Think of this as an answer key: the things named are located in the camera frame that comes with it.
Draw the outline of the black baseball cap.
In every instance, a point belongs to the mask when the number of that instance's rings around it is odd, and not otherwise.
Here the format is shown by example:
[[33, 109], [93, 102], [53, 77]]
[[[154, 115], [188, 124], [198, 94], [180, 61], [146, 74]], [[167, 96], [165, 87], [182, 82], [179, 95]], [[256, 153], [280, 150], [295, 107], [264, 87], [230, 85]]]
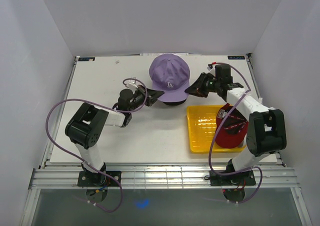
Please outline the black baseball cap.
[[179, 106], [179, 105], [182, 105], [186, 102], [186, 99], [185, 100], [182, 100], [182, 101], [173, 101], [173, 102], [164, 102], [163, 103], [166, 105], [166, 106], [170, 106], [170, 107], [175, 107], [175, 106]]

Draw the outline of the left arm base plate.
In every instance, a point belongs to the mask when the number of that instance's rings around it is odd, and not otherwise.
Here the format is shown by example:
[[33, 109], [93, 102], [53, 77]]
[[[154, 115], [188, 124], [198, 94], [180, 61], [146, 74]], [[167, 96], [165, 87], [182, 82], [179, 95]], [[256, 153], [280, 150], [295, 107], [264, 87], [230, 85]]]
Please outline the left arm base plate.
[[100, 173], [81, 171], [77, 180], [78, 187], [118, 187], [119, 185], [109, 177]]

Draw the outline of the purple baseball cap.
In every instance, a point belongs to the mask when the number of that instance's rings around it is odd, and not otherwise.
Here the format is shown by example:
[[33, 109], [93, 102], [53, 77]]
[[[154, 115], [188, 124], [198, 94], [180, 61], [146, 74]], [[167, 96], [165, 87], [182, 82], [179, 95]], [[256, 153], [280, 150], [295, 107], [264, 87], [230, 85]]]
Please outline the purple baseball cap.
[[152, 89], [164, 94], [158, 98], [163, 103], [184, 102], [189, 94], [190, 68], [178, 55], [166, 53], [157, 56], [149, 67]]

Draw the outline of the yellow plastic tray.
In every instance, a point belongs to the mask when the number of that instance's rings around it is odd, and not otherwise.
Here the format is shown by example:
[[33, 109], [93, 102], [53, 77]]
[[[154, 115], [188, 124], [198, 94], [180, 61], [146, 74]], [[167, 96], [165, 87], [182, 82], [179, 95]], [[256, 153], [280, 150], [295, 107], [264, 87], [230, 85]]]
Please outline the yellow plastic tray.
[[[189, 148], [194, 154], [206, 154], [210, 151], [216, 129], [231, 109], [228, 105], [192, 105], [186, 109]], [[226, 149], [213, 145], [213, 153], [239, 153], [246, 146]]]

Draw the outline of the aluminium frame rail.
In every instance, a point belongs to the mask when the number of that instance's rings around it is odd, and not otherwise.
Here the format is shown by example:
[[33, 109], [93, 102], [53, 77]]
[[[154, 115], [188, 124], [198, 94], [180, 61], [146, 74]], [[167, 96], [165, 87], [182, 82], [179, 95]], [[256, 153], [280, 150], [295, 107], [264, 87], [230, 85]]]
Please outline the aluminium frame rail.
[[[105, 145], [100, 151], [110, 170], [122, 172], [125, 193], [114, 213], [84, 202], [85, 188], [77, 186], [79, 161], [49, 144], [41, 167], [32, 174], [21, 225], [310, 226], [296, 172], [283, 165], [278, 153], [260, 163], [260, 190], [244, 204], [228, 203], [222, 188], [205, 180], [208, 157], [190, 152], [186, 108], [222, 103], [219, 96], [210, 94], [206, 99], [189, 97], [185, 104], [167, 109], [171, 131], [162, 129], [165, 122], [157, 118], [163, 105], [145, 108], [124, 130], [134, 142], [122, 155], [112, 149], [112, 131], [103, 133]], [[156, 143], [147, 149], [147, 139], [140, 137], [145, 120], [160, 127], [152, 139], [164, 136], [164, 145]]]

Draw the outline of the red baseball cap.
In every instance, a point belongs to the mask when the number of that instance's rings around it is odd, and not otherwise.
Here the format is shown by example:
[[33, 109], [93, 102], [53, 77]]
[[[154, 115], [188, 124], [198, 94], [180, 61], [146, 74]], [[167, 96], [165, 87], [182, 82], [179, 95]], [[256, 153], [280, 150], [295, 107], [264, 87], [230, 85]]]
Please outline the red baseball cap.
[[248, 121], [234, 109], [222, 124], [215, 143], [223, 149], [241, 148], [248, 131]]

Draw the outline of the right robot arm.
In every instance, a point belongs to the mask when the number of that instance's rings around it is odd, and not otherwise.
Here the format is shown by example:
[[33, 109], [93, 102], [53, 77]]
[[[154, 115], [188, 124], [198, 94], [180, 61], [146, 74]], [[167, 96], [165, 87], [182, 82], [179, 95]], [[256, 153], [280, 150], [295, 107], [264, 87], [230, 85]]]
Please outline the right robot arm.
[[238, 72], [234, 66], [213, 62], [208, 68], [209, 71], [201, 73], [185, 92], [199, 98], [207, 98], [209, 93], [216, 93], [231, 105], [227, 118], [237, 110], [247, 120], [246, 148], [229, 161], [225, 171], [213, 171], [219, 177], [226, 177], [230, 184], [237, 185], [244, 179], [244, 172], [253, 170], [261, 159], [286, 148], [285, 117], [280, 109], [264, 106], [250, 96], [251, 87], [248, 82], [234, 82], [231, 71]]

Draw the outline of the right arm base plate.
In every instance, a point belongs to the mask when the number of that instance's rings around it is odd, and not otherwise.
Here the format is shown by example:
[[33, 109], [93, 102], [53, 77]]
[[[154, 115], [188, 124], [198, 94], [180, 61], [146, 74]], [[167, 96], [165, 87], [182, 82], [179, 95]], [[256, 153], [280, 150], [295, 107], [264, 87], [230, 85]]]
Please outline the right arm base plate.
[[204, 177], [206, 181], [209, 181], [211, 186], [255, 186], [256, 180], [253, 173], [253, 170], [248, 170], [240, 172], [234, 175], [217, 175], [212, 171], [209, 172], [209, 175]]

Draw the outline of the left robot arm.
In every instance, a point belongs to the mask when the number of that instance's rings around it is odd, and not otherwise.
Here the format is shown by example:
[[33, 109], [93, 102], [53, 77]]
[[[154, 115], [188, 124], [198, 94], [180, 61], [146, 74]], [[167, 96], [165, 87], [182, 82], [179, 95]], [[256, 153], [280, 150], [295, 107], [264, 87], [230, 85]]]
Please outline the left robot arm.
[[97, 145], [104, 127], [126, 127], [132, 119], [132, 111], [140, 106], [152, 106], [164, 93], [141, 85], [134, 91], [123, 89], [112, 109], [98, 109], [84, 102], [68, 122], [65, 135], [74, 143], [81, 158], [84, 159], [82, 163], [84, 175], [95, 186], [100, 186], [106, 181], [106, 164]]

